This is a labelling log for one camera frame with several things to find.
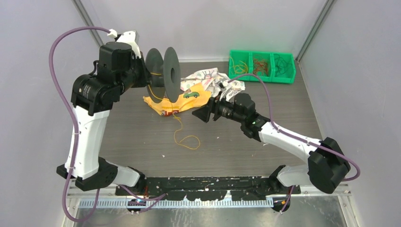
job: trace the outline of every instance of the yellow cloth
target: yellow cloth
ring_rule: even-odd
[[[160,103],[155,103],[150,97],[143,97],[143,101],[147,103],[161,116],[170,116],[173,113],[179,113],[194,107],[201,107],[208,103],[211,96],[210,91],[203,90],[202,83],[195,84],[185,93],[178,96],[177,102],[171,104],[168,98],[163,98]]]

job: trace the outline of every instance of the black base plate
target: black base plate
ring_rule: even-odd
[[[181,201],[186,196],[190,201],[211,201],[222,200],[230,191],[233,201],[255,201],[266,200],[266,195],[288,193],[288,187],[277,188],[274,181],[261,176],[148,177],[145,190],[139,195],[152,198],[166,193],[163,200]],[[295,187],[293,194],[300,193],[299,186]],[[116,188],[115,194],[129,195],[122,188]]]

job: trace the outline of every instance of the green toy car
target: green toy car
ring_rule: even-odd
[[[184,98],[189,98],[189,97],[197,98],[197,97],[199,97],[199,93],[196,91],[193,91],[193,92],[188,92],[188,93],[184,94]]]

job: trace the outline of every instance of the black wire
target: black wire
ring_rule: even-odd
[[[274,61],[276,63],[276,75],[286,74],[289,67],[287,61],[284,60],[279,54],[274,54]]]
[[[98,64],[98,63],[99,63],[98,60],[93,61],[93,67],[94,67],[94,68],[93,68],[93,71],[89,73],[89,75],[93,76],[93,74],[96,72],[97,64]]]

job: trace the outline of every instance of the yellow wire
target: yellow wire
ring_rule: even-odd
[[[158,100],[163,100],[163,99],[167,99],[167,100],[168,100],[168,98],[159,98],[159,97],[157,97],[157,96],[153,93],[152,88],[151,88],[150,86],[148,86],[148,87],[149,87],[149,91],[150,91],[150,93],[153,95],[153,97],[157,98]],[[176,135],[176,133],[177,133],[178,131],[181,131],[181,130],[184,128],[184,125],[183,125],[183,122],[181,121],[181,117],[177,117],[177,116],[174,114],[173,103],[172,103],[171,101],[170,101],[170,103],[171,103],[171,112],[173,113],[174,119],[176,119],[176,120],[181,124],[181,128],[175,130],[175,132],[174,132],[174,142],[175,142],[177,145],[183,146],[183,147],[188,148],[188,149],[191,149],[191,150],[196,150],[196,149],[198,149],[198,148],[201,146],[201,141],[200,141],[199,138],[196,137],[196,136],[189,135],[189,136],[184,137],[182,140],[180,140],[180,142],[177,142],[177,139],[175,138],[175,135]],[[190,137],[194,137],[195,139],[198,140],[198,146],[197,146],[197,147],[191,148],[191,147],[188,147],[187,145],[182,144],[182,142],[183,142],[185,139],[190,138]]]
[[[249,68],[248,68],[248,65],[245,62],[239,61],[239,63],[242,63],[242,64],[235,65],[233,57],[230,56],[230,59],[233,62],[232,68],[234,70],[234,74],[248,73]]]

